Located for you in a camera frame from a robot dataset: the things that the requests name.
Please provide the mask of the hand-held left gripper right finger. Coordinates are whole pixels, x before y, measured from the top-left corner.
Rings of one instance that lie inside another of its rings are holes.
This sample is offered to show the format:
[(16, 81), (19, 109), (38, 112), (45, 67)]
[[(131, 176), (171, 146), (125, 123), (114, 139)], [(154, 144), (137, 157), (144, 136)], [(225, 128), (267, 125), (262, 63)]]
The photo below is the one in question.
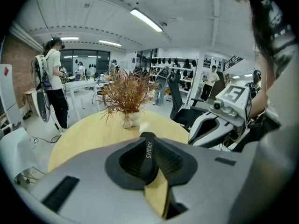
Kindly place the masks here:
[(161, 170), (165, 224), (225, 223), (257, 150), (250, 143), (240, 153), (155, 139), (154, 157)]

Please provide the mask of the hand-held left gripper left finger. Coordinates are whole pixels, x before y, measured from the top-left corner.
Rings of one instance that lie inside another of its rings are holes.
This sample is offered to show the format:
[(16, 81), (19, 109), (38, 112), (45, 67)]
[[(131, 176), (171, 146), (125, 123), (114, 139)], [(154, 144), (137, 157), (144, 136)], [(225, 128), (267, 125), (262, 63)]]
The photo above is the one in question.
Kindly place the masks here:
[(160, 224), (143, 190), (123, 189), (105, 171), (109, 155), (144, 138), (81, 152), (44, 176), (24, 202), (50, 224)]

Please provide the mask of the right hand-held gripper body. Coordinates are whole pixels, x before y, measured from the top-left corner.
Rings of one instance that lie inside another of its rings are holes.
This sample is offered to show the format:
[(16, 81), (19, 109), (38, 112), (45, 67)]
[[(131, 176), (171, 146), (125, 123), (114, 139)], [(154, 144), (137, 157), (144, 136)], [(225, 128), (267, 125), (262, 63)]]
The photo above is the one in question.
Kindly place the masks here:
[(229, 85), (217, 96), (209, 111), (235, 127), (246, 126), (252, 109), (249, 87)]

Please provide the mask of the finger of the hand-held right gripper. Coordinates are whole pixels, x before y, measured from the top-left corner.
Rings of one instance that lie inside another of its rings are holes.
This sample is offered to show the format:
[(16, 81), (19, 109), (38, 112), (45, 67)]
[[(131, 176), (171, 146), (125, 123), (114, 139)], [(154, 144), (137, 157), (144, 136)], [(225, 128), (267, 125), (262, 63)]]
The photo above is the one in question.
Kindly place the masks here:
[(219, 138), (218, 116), (206, 112), (197, 117), (189, 131), (188, 144), (207, 144)]
[(195, 130), (194, 134), (189, 132), (188, 144), (204, 148), (212, 148), (221, 144), (234, 129), (228, 122), (203, 122)]

